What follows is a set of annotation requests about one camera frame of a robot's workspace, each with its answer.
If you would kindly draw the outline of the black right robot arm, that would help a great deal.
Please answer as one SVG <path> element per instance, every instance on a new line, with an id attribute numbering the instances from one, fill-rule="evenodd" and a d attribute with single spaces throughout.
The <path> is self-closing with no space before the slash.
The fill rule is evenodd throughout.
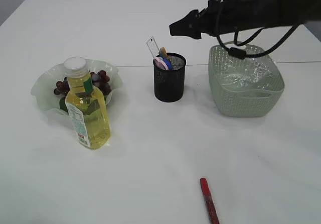
<path id="1" fill-rule="evenodd" d="M 172 36 L 200 39 L 256 28 L 293 26 L 320 20 L 320 0 L 209 0 L 170 24 Z"/>

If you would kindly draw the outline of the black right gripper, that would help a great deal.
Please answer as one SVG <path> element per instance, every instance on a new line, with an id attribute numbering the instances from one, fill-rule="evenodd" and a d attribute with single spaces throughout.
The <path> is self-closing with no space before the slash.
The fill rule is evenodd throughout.
<path id="1" fill-rule="evenodd" d="M 169 25 L 171 36 L 186 36 L 201 39 L 202 34 L 216 37 L 241 30 L 237 13 L 241 0 L 209 0 L 206 8 L 209 31 L 202 25 L 199 10 L 190 11 L 181 20 Z"/>

